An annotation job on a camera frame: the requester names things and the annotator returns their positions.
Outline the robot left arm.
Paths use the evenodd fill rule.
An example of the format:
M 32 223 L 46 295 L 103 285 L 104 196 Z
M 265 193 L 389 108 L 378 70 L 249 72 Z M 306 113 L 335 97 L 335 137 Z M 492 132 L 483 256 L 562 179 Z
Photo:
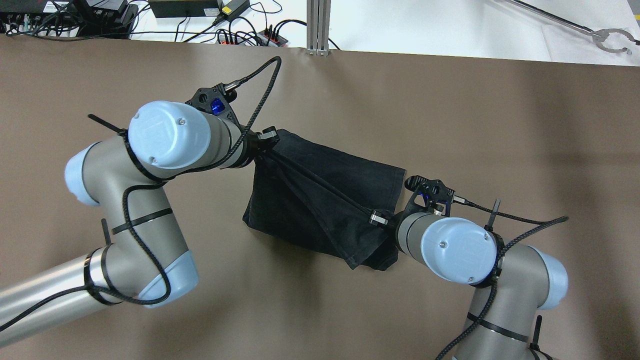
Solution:
M 244 167 L 277 138 L 254 133 L 230 105 L 172 101 L 142 105 L 128 129 L 96 142 L 66 165 L 76 198 L 102 208 L 107 244 L 1 290 L 1 346 L 108 306 L 157 308 L 192 291 L 199 274 L 163 189 L 196 171 Z

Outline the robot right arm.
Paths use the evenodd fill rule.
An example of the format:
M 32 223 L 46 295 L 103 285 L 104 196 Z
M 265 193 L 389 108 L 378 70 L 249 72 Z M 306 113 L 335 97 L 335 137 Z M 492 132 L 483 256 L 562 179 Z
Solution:
M 398 248 L 442 280 L 470 285 L 473 298 L 462 331 L 436 356 L 443 360 L 550 360 L 539 345 L 539 310 L 559 305 L 569 289 L 569 275 L 553 256 L 522 241 L 567 221 L 543 221 L 503 243 L 487 227 L 464 218 L 428 212 L 381 212 L 370 223 L 391 230 Z

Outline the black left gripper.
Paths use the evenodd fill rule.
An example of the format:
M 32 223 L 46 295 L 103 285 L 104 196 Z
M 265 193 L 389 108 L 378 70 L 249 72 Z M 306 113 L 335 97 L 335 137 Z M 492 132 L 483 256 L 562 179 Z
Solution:
M 262 132 L 249 130 L 244 137 L 241 146 L 235 151 L 239 157 L 235 160 L 235 168 L 242 168 L 249 165 L 254 159 L 265 150 L 272 150 L 281 137 L 274 126 L 264 129 Z

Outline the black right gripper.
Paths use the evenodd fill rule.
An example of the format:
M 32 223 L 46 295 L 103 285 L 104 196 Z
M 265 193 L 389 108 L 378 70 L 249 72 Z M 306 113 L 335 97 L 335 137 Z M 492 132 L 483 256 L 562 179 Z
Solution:
M 410 256 L 409 250 L 409 232 L 415 222 L 413 214 L 404 214 L 398 212 L 395 214 L 389 210 L 371 210 L 369 215 L 369 223 L 380 228 L 394 227 L 394 241 L 398 250 L 405 255 Z

